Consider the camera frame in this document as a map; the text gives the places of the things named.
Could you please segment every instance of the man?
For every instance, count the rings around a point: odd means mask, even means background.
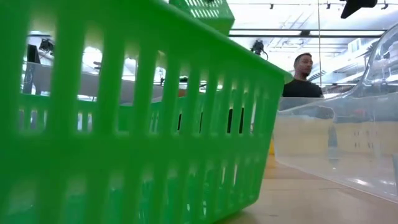
[[[312,55],[304,53],[294,60],[293,81],[285,85],[283,97],[323,98],[322,89],[307,80],[312,70]]]

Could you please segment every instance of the transparent container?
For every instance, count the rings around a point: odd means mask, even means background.
[[[375,46],[361,82],[327,100],[278,112],[279,162],[398,203],[398,26]]]

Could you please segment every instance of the table surface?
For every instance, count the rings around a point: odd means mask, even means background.
[[[398,204],[292,169],[270,156],[260,199],[218,224],[396,224]]]

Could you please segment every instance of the ceiling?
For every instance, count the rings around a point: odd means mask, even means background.
[[[382,9],[385,7],[384,3],[379,3],[373,9],[360,9],[347,19],[340,19],[345,3],[340,0],[227,0],[227,2],[235,17],[231,33],[240,32],[246,35],[245,37],[231,37],[233,41],[250,49],[257,39],[261,39],[265,46],[264,50],[269,56],[268,61],[287,71],[293,70],[293,61],[298,54],[310,52],[315,63],[312,74],[313,82],[319,82],[316,74],[321,70],[328,73],[322,77],[331,83],[344,80],[350,75],[363,71],[366,62],[362,58],[356,59],[354,56],[346,55],[348,44],[356,40],[356,38],[347,37],[347,34],[359,32],[354,30],[361,30],[362,35],[366,35],[363,33],[364,30],[387,30],[398,21],[397,0],[387,0],[386,3],[389,6],[386,9]],[[272,31],[274,33],[277,30],[289,29],[340,30],[339,32],[343,32],[345,37],[321,39],[299,35],[283,38],[271,37],[272,35],[256,37],[256,32],[257,34],[262,32],[258,31],[259,29],[274,30]],[[29,43],[37,46],[40,45],[40,41],[39,37],[29,38]],[[40,56],[43,64],[52,64],[51,55],[41,52]],[[98,74],[99,70],[95,69],[94,62],[100,62],[101,58],[100,50],[87,47],[83,54],[82,70]],[[345,63],[344,67],[334,69],[336,64],[342,64],[337,61],[337,58],[342,58],[345,62],[352,60],[352,63]],[[335,72],[334,70],[337,70],[340,75],[329,75],[329,73]],[[124,64],[123,78],[135,80],[135,71],[136,61],[127,58]],[[154,82],[160,83],[164,74],[165,70],[158,68]]]

